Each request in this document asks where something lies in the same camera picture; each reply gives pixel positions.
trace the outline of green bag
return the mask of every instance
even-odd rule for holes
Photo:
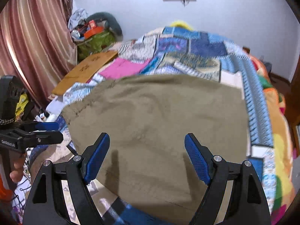
[[[89,55],[101,52],[115,41],[115,37],[110,31],[103,31],[93,35],[87,40],[77,44],[77,62],[80,63]]]

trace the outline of white cloth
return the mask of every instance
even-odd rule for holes
[[[84,8],[76,10],[69,19],[69,30],[71,31],[72,29],[74,29],[78,25],[80,20],[86,19],[88,16],[89,15]]]

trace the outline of blue gripper pad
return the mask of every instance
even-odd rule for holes
[[[37,122],[35,125],[36,130],[39,131],[57,131],[59,129],[59,125],[56,122],[49,122],[49,123],[44,123],[44,122]]]
[[[87,171],[84,177],[84,181],[86,184],[89,184],[92,180],[96,178],[109,147],[110,137],[108,134],[105,134],[105,136],[101,140],[100,144],[94,151],[92,157],[90,158],[90,161],[87,164]]]
[[[199,179],[202,180],[206,185],[209,185],[211,179],[209,176],[208,165],[189,134],[187,134],[184,138],[184,147],[190,157]]]

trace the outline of brown cardboard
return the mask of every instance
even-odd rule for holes
[[[63,95],[75,82],[86,83],[103,65],[117,56],[117,51],[100,52],[88,56],[59,82],[52,94]]]

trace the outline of curtain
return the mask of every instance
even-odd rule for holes
[[[67,27],[72,0],[9,0],[0,14],[0,75],[22,79],[31,97],[47,97],[77,64]]]

